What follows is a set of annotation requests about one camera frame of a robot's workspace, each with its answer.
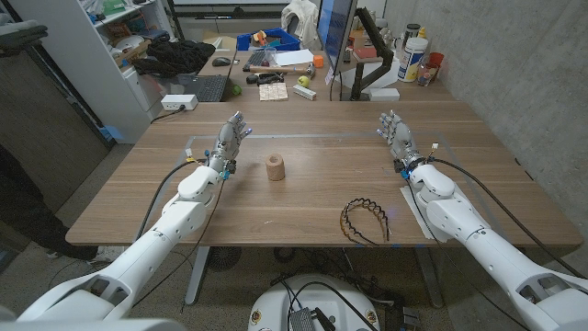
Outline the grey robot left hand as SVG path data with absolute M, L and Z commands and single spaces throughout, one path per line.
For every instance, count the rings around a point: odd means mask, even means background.
M 208 158 L 208 167 L 217 172 L 227 169 L 237 157 L 242 140 L 253 130 L 245 128 L 243 114 L 237 111 L 221 127 Z

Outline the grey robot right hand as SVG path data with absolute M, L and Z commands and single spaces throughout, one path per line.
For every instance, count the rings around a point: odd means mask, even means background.
M 389 113 L 381 113 L 379 122 L 382 128 L 377 129 L 377 133 L 390 148 L 395 172 L 410 174 L 424 162 L 424 157 L 417 149 L 410 128 L 393 110 Z

